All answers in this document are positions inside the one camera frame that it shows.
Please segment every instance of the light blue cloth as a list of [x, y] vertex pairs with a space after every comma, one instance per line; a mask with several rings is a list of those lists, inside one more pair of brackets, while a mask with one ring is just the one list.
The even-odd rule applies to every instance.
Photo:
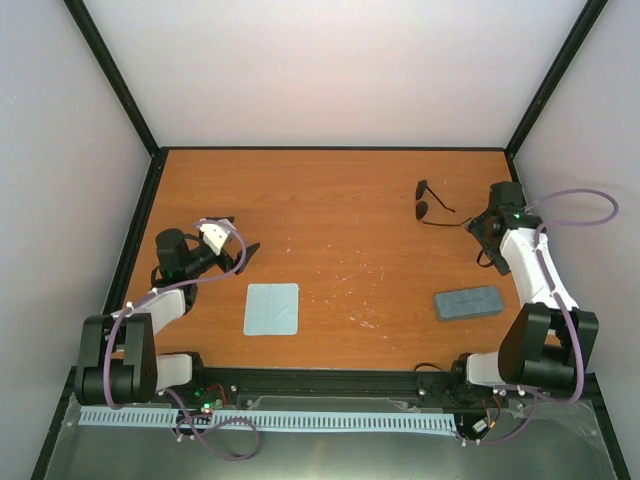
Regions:
[[297, 283], [252, 283], [247, 289], [244, 334], [295, 335], [298, 333]]

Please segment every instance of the brown wood surface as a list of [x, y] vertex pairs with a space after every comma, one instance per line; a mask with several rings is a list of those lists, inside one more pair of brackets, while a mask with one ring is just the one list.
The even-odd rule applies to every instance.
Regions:
[[[476, 265], [480, 247], [463, 228], [416, 222], [423, 178], [457, 210], [427, 197], [425, 219], [455, 222], [481, 213], [509, 173], [499, 152], [174, 150], [127, 300], [149, 289], [158, 232], [234, 215], [262, 247], [242, 275], [202, 285], [158, 351], [195, 350], [210, 366], [397, 370], [496, 350], [519, 311], [513, 280]], [[237, 241], [228, 248], [235, 256]], [[289, 282], [300, 286], [298, 334], [244, 336], [247, 286]], [[501, 315], [437, 320], [435, 293], [485, 285], [500, 290]]]

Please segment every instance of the gray wall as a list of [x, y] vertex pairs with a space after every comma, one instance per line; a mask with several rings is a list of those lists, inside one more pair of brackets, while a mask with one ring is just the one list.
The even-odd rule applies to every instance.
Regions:
[[585, 0], [87, 0], [162, 145], [506, 145]]
[[[591, 186], [621, 204], [614, 223], [552, 227], [558, 269], [581, 307], [600, 319], [590, 368], [604, 389], [630, 470], [640, 478], [640, 2], [612, 0], [516, 158], [527, 197]], [[549, 219], [605, 215], [584, 196], [542, 208]]]
[[0, 478], [28, 478], [149, 157], [62, 0], [0, 1]]

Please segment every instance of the gray floor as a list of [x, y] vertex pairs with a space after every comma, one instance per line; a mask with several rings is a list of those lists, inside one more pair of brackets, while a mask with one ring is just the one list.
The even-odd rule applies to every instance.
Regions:
[[[242, 462], [219, 460], [197, 442], [176, 443], [168, 429], [78, 427], [77, 414], [71, 405], [47, 479], [616, 478], [588, 404], [544, 404], [521, 436], [495, 447], [462, 448], [454, 438], [414, 434], [265, 433], [256, 457]], [[492, 438], [520, 421], [504, 411]], [[214, 437], [214, 446], [236, 452], [251, 442], [246, 432]]]

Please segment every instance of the robotic arm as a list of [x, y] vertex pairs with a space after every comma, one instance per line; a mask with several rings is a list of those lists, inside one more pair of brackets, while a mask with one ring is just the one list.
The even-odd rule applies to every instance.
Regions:
[[[233, 228], [233, 217], [207, 218], [220, 225], [203, 224], [198, 237], [172, 228], [156, 237], [159, 265], [151, 274], [152, 287], [166, 287], [185, 280], [197, 279], [212, 266], [229, 272], [236, 267], [234, 259], [224, 250], [230, 237], [224, 225]], [[189, 249], [187, 239], [198, 242]], [[245, 262], [235, 272], [240, 274], [249, 259], [260, 247], [259, 243], [246, 249]], [[199, 383], [204, 371], [197, 353], [174, 353], [156, 356], [154, 336], [165, 326], [182, 317], [192, 307], [198, 287], [189, 284], [159, 293], [134, 309], [116, 334], [116, 351], [123, 351], [121, 359], [111, 360], [110, 386], [116, 403], [150, 401], [157, 391], [173, 385]], [[80, 340], [80, 353], [75, 378], [75, 394], [82, 405], [105, 404], [103, 369], [107, 341], [112, 334], [114, 320], [120, 311], [110, 315], [95, 315], [85, 320]]]
[[[510, 271], [518, 291], [521, 310], [500, 349], [488, 354], [464, 355], [454, 362], [469, 383], [486, 386], [504, 384], [572, 390], [576, 383], [573, 345], [554, 294], [560, 295], [578, 332], [582, 358], [586, 366], [598, 333], [598, 319], [584, 312], [564, 288], [549, 254], [548, 239], [540, 234], [536, 247], [535, 232], [542, 219], [525, 209], [522, 187], [514, 182], [491, 186], [489, 206], [473, 219], [467, 229], [482, 246], [489, 266], [506, 275]], [[551, 291], [543, 274], [536, 250], [555, 283]], [[558, 342], [549, 342], [554, 335]]]

